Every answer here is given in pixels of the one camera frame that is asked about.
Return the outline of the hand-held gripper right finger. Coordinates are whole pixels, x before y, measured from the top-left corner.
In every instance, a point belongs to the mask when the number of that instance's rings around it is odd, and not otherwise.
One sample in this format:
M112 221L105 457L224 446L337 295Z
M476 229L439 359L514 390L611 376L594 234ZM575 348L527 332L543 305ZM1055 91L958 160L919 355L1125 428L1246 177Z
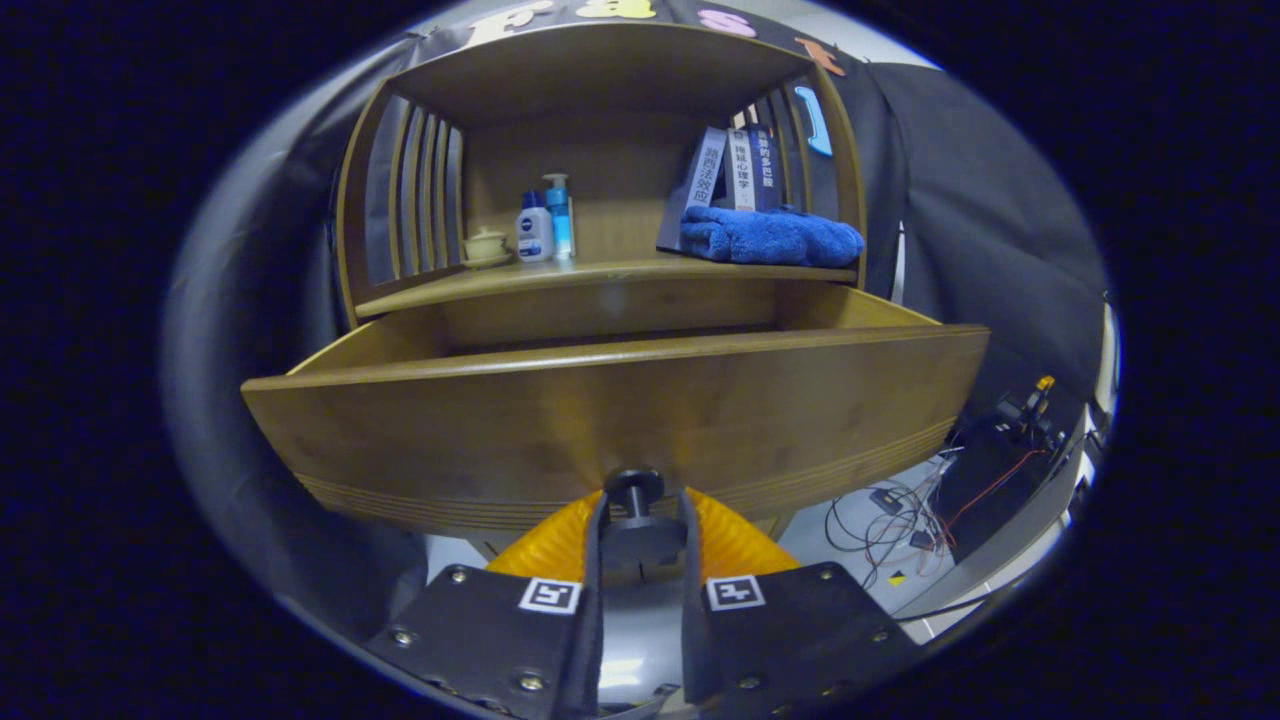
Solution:
M796 564L691 488L678 510L684 696L694 707L840 708L922 660L922 646L841 564Z

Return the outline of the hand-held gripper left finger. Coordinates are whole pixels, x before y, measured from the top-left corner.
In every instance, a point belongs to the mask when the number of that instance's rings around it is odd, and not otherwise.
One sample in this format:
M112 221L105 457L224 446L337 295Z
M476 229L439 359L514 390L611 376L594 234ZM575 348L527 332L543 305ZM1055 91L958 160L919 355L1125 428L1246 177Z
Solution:
M594 717L605 523L605 496L595 492L486 568L444 566L367 641L367 652L467 717Z

